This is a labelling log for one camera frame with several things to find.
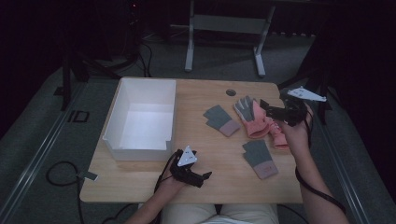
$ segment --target person's right hand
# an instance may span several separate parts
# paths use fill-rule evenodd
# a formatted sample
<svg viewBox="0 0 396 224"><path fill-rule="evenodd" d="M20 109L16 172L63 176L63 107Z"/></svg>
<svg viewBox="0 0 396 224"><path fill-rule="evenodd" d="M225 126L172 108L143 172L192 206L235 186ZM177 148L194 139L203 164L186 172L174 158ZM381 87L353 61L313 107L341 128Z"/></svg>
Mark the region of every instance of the person's right hand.
<svg viewBox="0 0 396 224"><path fill-rule="evenodd" d="M309 105L305 104L308 112L313 116L313 112ZM306 122L310 125L312 121L312 117L310 114L306 115ZM276 120L276 123L279 125L282 132L285 134L286 141L290 147L291 154L294 157L303 156L306 153L309 153L309 145L308 145L308 132L310 130L306 127L305 122L301 121L299 124L296 124L294 127L290 127L283 120Z"/></svg>

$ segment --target white storage bin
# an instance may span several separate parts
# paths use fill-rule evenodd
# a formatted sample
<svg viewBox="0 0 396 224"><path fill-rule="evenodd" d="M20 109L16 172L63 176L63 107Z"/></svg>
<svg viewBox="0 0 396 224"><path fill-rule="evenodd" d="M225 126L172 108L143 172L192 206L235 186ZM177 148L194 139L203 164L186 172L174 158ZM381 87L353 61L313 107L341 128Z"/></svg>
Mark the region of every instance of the white storage bin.
<svg viewBox="0 0 396 224"><path fill-rule="evenodd" d="M103 139L116 161L167 161L176 118L176 81L120 80Z"/></svg>

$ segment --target metal table leg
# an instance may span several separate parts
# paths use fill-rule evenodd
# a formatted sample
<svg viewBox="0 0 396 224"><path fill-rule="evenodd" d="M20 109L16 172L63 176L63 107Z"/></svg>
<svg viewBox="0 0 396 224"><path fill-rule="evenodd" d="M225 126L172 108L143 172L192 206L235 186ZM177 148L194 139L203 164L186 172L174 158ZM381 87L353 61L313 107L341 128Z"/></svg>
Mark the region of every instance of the metal table leg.
<svg viewBox="0 0 396 224"><path fill-rule="evenodd" d="M258 72L259 76L261 76L261 77L265 76L264 64L262 62L262 46L264 45L265 38L268 35L268 29L270 28L271 20L274 16L275 8L276 7L270 8L267 19L265 20L265 24L262 27L260 43L257 47L255 47L253 49L254 58L255 58L256 66L257 66L257 72Z"/></svg>

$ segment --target dark background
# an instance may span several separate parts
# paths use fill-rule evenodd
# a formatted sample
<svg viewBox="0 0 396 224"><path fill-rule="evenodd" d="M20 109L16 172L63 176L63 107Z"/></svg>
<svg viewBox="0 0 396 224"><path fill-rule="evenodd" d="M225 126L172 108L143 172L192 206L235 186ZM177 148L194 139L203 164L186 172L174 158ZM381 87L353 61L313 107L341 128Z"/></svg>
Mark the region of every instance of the dark background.
<svg viewBox="0 0 396 224"><path fill-rule="evenodd" d="M262 17L265 10L248 2L196 1L197 11ZM393 1L348 1L349 7L281 4L270 31L317 35L299 76L312 67L330 71L329 82L353 120L393 199L396 121L393 102L396 5ZM0 6L1 130L7 131L46 78L61 66L60 34L94 59L110 60L135 50L128 23L169 37L169 24L188 24L189 1L3 1ZM310 74L321 77L321 73Z"/></svg>

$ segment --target person's lap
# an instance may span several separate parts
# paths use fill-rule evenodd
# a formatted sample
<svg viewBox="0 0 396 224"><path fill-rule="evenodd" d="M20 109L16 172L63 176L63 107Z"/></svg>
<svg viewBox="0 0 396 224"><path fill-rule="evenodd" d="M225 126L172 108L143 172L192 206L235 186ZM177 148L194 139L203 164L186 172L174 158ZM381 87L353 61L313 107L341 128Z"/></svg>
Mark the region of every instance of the person's lap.
<svg viewBox="0 0 396 224"><path fill-rule="evenodd" d="M163 209L162 217L162 224L196 224L220 218L247 223L278 223L275 204L224 204L220 216L214 204L168 204Z"/></svg>

